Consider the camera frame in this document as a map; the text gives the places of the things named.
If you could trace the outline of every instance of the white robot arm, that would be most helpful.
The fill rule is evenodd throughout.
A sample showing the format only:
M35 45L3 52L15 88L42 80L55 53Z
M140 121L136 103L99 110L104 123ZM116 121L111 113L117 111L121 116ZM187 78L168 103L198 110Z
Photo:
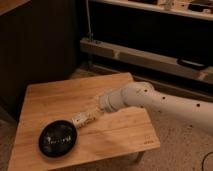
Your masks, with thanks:
M164 94L147 82L129 83L99 99L99 107L108 113L129 106L174 115L213 135L213 103Z

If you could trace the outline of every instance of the plywood surface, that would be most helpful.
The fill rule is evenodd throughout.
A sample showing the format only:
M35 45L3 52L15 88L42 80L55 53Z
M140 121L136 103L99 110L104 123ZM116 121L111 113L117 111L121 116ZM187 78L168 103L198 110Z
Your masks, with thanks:
M45 125L93 108L97 95L131 81L124 73L29 86L8 170L58 169L159 147L146 110L128 108L79 129L76 145L63 157L50 159L38 149Z
M30 0L0 0L0 15L17 8Z

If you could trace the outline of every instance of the tiled floor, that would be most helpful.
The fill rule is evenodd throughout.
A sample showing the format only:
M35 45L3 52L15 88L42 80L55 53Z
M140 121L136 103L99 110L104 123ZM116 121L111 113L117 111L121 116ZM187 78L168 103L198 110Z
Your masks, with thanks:
M96 74L77 70L71 78ZM138 164L136 154L65 168L64 171L200 171L204 155L213 151L213 136L163 113L150 112L161 148L147 151ZM0 171L6 171L16 126L0 122ZM213 170L213 155L205 161L205 171Z

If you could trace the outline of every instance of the shelving unit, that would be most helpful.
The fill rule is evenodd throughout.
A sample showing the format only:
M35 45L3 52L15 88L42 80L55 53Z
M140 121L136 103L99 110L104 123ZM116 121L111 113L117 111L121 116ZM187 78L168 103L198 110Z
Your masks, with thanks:
M133 2L133 1L128 1L128 0L91 0L91 1L95 1L98 3L106 3L106 4L111 4L111 5L118 5L118 6L128 7L128 8L142 9L142 10L168 13L168 14L180 15L180 16L184 16L184 17L192 17L192 18L197 18L197 19L213 21L212 14L187 10L186 9L187 5L185 5L184 7L181 7L181 4L186 1L182 1L182 3L179 3L181 1L177 1L177 0L173 1L173 6L169 10L165 9L165 5L162 5L162 3L166 0L164 0L164 1L159 0L159 2L161 1L162 3L158 2L157 5L146 4L146 3L141 3L141 2Z

